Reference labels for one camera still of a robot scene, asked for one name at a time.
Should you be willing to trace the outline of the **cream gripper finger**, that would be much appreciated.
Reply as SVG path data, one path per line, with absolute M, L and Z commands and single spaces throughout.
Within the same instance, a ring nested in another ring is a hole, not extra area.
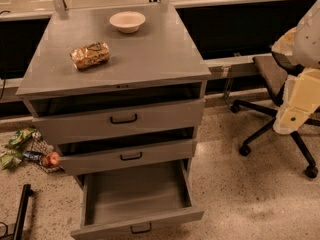
M 297 131 L 319 106 L 320 70 L 306 68 L 297 76 L 289 75 L 273 130 L 282 135 Z
M 271 51 L 285 56 L 292 56 L 295 32 L 295 27 L 288 30 L 272 45 Z

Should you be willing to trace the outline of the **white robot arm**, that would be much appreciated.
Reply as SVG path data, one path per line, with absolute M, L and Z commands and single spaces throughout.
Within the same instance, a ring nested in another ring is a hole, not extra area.
M 283 135 L 297 131 L 320 106 L 320 0 L 272 46 L 277 63 L 292 62 L 285 81 L 283 104 L 273 125 Z

